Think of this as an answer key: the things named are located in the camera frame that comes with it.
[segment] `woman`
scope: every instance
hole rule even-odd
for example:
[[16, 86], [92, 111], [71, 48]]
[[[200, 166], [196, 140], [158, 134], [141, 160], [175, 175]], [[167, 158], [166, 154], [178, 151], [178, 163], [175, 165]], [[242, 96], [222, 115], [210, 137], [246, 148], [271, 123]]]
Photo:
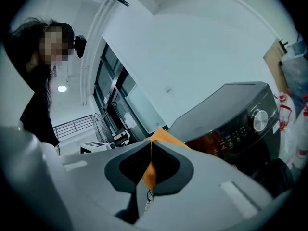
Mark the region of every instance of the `woman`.
[[49, 22], [31, 18], [10, 32], [4, 41], [6, 52], [34, 91], [21, 121], [41, 142], [57, 146], [50, 119], [51, 109], [51, 65], [67, 60], [72, 52], [74, 32], [66, 23]]

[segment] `metal railing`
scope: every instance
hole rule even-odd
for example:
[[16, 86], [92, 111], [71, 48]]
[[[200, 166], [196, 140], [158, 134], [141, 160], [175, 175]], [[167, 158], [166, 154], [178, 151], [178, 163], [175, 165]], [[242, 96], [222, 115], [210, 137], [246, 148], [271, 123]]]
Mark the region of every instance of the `metal railing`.
[[91, 126], [93, 126], [92, 115], [87, 115], [76, 120], [57, 125], [53, 127], [53, 131], [56, 137], [59, 139]]

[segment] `ceiling light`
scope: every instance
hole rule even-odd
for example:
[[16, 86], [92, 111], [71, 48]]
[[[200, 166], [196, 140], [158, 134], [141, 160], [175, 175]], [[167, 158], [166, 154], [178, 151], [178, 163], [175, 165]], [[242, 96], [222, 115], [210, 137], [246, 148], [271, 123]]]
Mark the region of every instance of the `ceiling light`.
[[58, 91], [59, 92], [65, 92], [67, 90], [66, 86], [59, 86]]

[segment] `orange strap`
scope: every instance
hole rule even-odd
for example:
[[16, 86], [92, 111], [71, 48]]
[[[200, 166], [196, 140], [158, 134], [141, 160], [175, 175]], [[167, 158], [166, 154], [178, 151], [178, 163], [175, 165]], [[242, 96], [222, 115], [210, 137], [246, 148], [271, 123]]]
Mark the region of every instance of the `orange strap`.
[[[182, 143], [181, 141], [173, 137], [171, 134], [167, 133], [162, 128], [157, 129], [155, 133], [148, 140], [151, 142], [151, 152], [152, 152], [152, 142], [153, 141], [168, 142], [171, 144], [175, 144], [175, 145], [190, 149], [186, 144]], [[153, 187], [156, 184], [156, 171], [155, 171], [155, 168], [152, 162], [150, 162], [142, 179], [145, 181], [147, 187], [152, 191]]]

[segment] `railing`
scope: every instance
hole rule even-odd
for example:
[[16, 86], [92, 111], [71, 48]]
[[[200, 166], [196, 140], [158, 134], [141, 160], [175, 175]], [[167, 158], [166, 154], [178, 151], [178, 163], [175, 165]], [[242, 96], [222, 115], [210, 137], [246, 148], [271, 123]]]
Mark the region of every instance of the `railing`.
[[87, 115], [76, 120], [57, 125], [53, 127], [53, 131], [56, 137], [59, 139], [91, 126], [93, 126], [92, 115]]

